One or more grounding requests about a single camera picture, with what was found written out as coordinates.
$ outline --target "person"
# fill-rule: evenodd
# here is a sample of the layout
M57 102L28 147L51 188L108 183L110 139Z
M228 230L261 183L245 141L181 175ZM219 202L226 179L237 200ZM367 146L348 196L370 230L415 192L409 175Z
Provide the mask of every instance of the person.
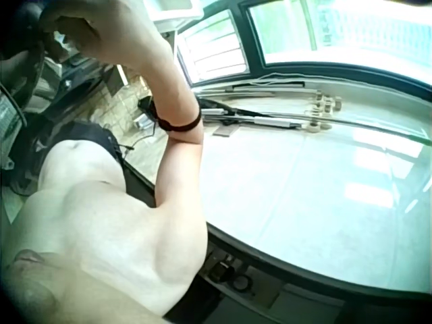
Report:
M31 323L162 323L207 250L196 99L142 0L52 1L40 26L84 55L140 72L172 127L154 209L126 194L106 133L85 124L63 130L3 247L5 291Z

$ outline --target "window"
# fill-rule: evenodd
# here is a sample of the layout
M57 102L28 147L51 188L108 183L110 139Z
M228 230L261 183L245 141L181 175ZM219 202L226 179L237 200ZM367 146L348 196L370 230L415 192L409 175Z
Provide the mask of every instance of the window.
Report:
M178 47L192 83L239 74L248 69L228 10L181 33Z
M384 0L281 0L250 8L265 63L327 61L432 84L432 9Z

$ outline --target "black cable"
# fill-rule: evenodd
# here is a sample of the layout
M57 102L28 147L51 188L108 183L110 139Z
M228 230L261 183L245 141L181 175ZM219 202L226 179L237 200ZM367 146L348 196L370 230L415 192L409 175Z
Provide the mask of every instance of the black cable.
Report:
M155 135L155 132L156 132L156 123L153 123L153 133L152 133L151 135L146 135L146 136L143 136L143 137L139 138L139 139L136 140L135 143L132 144L131 146L120 145L120 146L122 146L122 147L126 147L126 152L124 153L123 160L126 160L126 157L128 156L128 154L129 154L130 151L135 150L135 146L136 146L139 142L141 142L142 140L145 140L145 139L147 139L147 138L153 137L153 136Z
M9 94L9 92L6 90L6 88L4 87L4 85L2 85L2 83L0 83L0 88L3 91L3 94L9 99L9 101L11 102L13 108L15 108L16 113L20 116L22 125L24 127L27 127L27 119L26 116L24 116L24 114L22 113L20 107L18 107L18 104L16 103L16 101L14 100L14 98L12 98L12 96Z

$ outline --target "black wristband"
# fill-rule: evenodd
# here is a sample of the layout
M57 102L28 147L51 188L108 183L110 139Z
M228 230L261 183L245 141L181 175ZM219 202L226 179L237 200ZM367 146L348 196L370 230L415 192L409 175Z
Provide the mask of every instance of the black wristband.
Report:
M189 132L190 130L193 130L201 121L201 109L198 111L198 117L192 123L185 126L172 126L168 121L160 118L157 118L157 121L159 123L159 127L166 132Z

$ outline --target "hand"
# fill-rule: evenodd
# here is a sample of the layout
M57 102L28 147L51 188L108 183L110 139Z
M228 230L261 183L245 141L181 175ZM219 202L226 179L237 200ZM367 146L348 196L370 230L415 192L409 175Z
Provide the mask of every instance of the hand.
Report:
M172 55L143 0L52 1L40 26L65 34L85 56L138 71Z

